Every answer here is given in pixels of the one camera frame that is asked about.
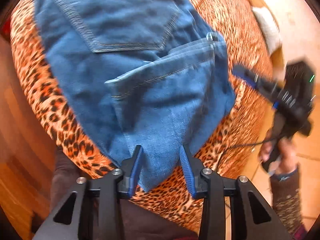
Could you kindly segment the patterned sleeve forearm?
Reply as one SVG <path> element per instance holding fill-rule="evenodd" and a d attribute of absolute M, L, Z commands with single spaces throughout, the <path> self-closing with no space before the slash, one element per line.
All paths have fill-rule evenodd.
<path fill-rule="evenodd" d="M 292 239 L 304 239 L 307 230 L 302 219 L 299 168 L 288 174 L 272 175 L 270 185 L 273 210 Z"/>

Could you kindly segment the person right hand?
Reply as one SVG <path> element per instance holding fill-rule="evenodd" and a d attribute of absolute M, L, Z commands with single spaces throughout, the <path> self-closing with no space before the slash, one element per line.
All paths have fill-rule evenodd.
<path fill-rule="evenodd" d="M 279 150 L 280 159 L 270 164 L 271 172 L 268 172 L 270 177 L 288 177 L 298 168 L 297 151 L 295 145 L 291 140 L 283 137 L 279 140 L 277 144 Z M 273 145 L 271 141 L 264 142 L 259 150 L 258 158 L 261 163 L 268 161 L 271 152 L 273 150 Z"/>

